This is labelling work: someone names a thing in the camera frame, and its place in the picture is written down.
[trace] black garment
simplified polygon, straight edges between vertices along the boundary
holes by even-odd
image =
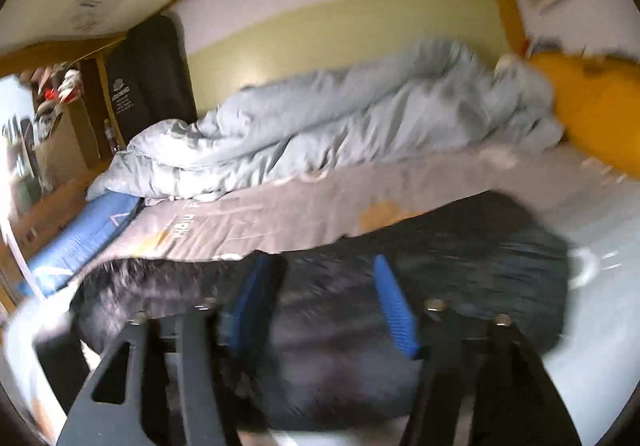
[[[567,245],[501,193],[488,191],[367,235],[285,252],[286,277],[269,340],[256,372],[248,372],[254,382],[246,391],[272,428],[340,429],[410,412],[420,363],[406,359],[388,333],[372,280],[378,254],[394,264],[415,309],[436,297],[463,315],[507,313],[541,353],[558,340]],[[205,285],[226,296],[242,262],[104,264],[84,279],[72,301],[76,328],[101,351],[141,307],[150,317],[175,313],[185,300],[207,296],[198,292]]]
[[[107,57],[111,106],[126,143],[164,119],[197,119],[174,23],[156,15],[127,33]]]

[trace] gray blanket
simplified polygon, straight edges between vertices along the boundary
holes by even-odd
[[[525,64],[489,72],[466,45],[411,52],[246,88],[194,124],[162,121],[134,137],[89,187],[148,199],[215,200],[274,179],[492,137],[540,151],[558,143],[553,90]]]

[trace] blue pillow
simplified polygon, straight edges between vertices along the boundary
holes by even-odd
[[[139,197],[107,191],[89,202],[82,212],[32,257],[28,266],[44,296],[50,296],[116,238],[136,216]],[[31,295],[27,282],[18,289]]]

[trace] yellow cushion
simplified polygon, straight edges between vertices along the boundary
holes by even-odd
[[[640,65],[554,53],[535,54],[529,63],[554,84],[569,140],[640,177]]]

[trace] bottle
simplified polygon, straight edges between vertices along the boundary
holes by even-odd
[[[107,140],[109,141],[109,148],[111,148],[112,155],[116,155],[117,152],[122,150],[120,143],[118,142],[118,138],[116,137],[116,130],[111,126],[111,121],[109,121],[109,119],[104,120],[104,136],[107,137]]]

